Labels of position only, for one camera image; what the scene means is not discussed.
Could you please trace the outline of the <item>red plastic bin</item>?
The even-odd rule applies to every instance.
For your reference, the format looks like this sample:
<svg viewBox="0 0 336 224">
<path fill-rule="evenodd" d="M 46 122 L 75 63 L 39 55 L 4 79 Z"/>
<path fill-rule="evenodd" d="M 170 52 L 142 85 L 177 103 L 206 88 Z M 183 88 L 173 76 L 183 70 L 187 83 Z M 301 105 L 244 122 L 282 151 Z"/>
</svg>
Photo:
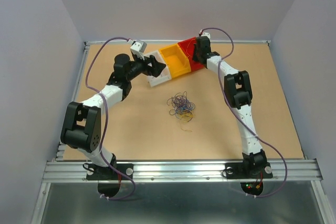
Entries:
<svg viewBox="0 0 336 224">
<path fill-rule="evenodd" d="M 177 43 L 189 61 L 191 72 L 196 72 L 204 68 L 201 63 L 194 62 L 192 59 L 194 52 L 194 43 L 196 43 L 196 37 L 192 37 L 190 39 L 183 40 Z"/>
</svg>

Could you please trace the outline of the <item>white plastic bin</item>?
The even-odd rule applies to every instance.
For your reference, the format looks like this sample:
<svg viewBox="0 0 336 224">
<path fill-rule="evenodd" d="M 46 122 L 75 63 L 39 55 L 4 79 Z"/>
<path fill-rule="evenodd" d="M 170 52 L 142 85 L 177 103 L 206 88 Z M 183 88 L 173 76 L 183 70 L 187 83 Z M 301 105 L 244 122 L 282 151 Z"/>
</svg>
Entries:
<svg viewBox="0 0 336 224">
<path fill-rule="evenodd" d="M 171 77 L 169 68 L 167 66 L 167 63 L 165 62 L 161 53 L 158 50 L 148 52 L 144 55 L 146 57 L 149 57 L 150 55 L 153 55 L 158 62 L 166 64 L 166 67 L 163 69 L 163 71 L 161 72 L 161 74 L 158 77 L 147 76 L 147 81 L 148 81 L 150 87 L 158 86 L 160 84 L 163 84 L 165 82 L 168 82 L 168 81 L 172 80 L 172 77 Z"/>
</svg>

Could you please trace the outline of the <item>yellow plastic bin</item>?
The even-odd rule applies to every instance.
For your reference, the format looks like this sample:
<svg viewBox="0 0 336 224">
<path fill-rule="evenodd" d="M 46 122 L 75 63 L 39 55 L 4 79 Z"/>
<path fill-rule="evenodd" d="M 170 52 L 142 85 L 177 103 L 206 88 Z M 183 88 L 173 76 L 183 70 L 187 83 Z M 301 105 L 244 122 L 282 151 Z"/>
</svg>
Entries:
<svg viewBox="0 0 336 224">
<path fill-rule="evenodd" d="M 172 79 L 191 72 L 190 62 L 178 44 L 161 48 L 159 52 L 169 68 Z"/>
</svg>

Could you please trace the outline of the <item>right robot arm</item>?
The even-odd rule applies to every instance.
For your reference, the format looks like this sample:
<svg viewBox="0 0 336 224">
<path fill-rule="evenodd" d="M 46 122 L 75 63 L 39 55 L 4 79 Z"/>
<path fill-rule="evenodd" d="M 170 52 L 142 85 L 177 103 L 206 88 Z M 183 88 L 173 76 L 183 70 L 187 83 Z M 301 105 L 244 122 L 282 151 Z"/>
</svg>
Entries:
<svg viewBox="0 0 336 224">
<path fill-rule="evenodd" d="M 243 160 L 226 165 L 223 176 L 228 179 L 273 178 L 251 114 L 253 93 L 248 72 L 233 68 L 212 51 L 209 35 L 196 37 L 193 60 L 218 74 L 225 102 L 237 120 Z"/>
</svg>

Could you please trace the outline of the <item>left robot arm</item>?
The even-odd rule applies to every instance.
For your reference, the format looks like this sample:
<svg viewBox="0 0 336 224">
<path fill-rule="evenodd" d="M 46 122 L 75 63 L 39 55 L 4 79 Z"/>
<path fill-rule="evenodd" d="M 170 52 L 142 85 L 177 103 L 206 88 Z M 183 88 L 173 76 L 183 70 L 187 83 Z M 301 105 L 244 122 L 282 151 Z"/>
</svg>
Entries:
<svg viewBox="0 0 336 224">
<path fill-rule="evenodd" d="M 118 54 L 114 58 L 113 72 L 102 90 L 96 90 L 91 98 L 82 102 L 70 102 L 61 130 L 63 144 L 82 152 L 99 168 L 106 179 L 113 178 L 117 172 L 116 157 L 103 147 L 108 126 L 108 110 L 123 101 L 131 91 L 131 81 L 140 74 L 158 77 L 166 64 L 157 61 L 154 55 L 137 56 L 130 59 L 127 54 Z"/>
</svg>

